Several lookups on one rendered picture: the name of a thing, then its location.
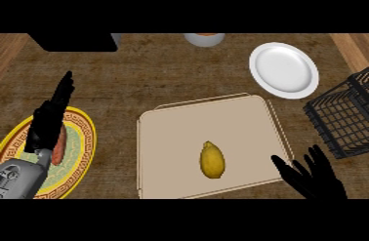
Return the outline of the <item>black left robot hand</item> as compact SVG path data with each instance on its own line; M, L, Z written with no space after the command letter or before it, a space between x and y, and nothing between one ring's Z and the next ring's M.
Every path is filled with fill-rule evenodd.
M76 90L73 72L69 71L58 84L54 97L46 100L33 113L26 152L52 150L60 139L64 113Z

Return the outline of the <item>white plate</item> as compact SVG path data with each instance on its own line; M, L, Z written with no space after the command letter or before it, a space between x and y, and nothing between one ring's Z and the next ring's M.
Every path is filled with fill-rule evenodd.
M294 46L271 42L250 55L249 67L263 89L289 100L308 98L320 86L320 69L308 54Z

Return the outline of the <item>grey cup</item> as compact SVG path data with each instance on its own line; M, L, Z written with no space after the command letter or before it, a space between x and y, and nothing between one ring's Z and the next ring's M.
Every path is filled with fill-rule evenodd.
M213 47L222 42L225 38L225 34L224 33L216 33L216 34L187 33L185 38L198 47Z

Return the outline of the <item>orange sausage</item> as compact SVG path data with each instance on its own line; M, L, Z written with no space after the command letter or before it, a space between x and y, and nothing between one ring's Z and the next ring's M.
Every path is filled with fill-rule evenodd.
M67 148L67 128L61 127L60 139L52 152L52 164L58 166L63 163Z

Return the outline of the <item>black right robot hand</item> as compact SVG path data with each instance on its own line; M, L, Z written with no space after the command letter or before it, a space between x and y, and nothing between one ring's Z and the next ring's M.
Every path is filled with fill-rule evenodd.
M318 144L309 148L309 154L305 155L309 168L305 168L297 160L293 161L293 166L289 166L277 155L272 156L272 160L284 181L308 199L348 198L343 183L337 178L328 156Z

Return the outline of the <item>yellow lemon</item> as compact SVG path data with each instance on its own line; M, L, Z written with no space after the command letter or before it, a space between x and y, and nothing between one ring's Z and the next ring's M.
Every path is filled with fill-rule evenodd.
M219 147L207 141L201 152L201 170L210 179L219 179L225 172L225 158Z

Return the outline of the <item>yellow patterned plate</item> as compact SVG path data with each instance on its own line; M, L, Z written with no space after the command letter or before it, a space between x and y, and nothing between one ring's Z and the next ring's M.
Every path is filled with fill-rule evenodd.
M15 127L0 141L0 164L11 158L38 161L35 154L26 153L26 144L33 117ZM64 115L67 128L66 154L58 165L51 165L46 181L35 196L36 199L63 199L82 182L94 161L97 131L89 115L70 106Z

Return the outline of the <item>black appliance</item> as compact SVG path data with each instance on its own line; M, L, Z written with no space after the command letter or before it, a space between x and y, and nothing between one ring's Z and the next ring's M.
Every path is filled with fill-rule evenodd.
M32 33L32 39L48 52L116 52L120 33Z

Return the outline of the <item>beige tray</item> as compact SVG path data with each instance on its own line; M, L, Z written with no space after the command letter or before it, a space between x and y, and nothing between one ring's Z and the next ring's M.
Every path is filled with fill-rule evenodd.
M272 161L289 160L266 100L240 95L175 103L138 120L138 189L144 199L197 198L281 180ZM201 170L201 153L221 149L225 172Z

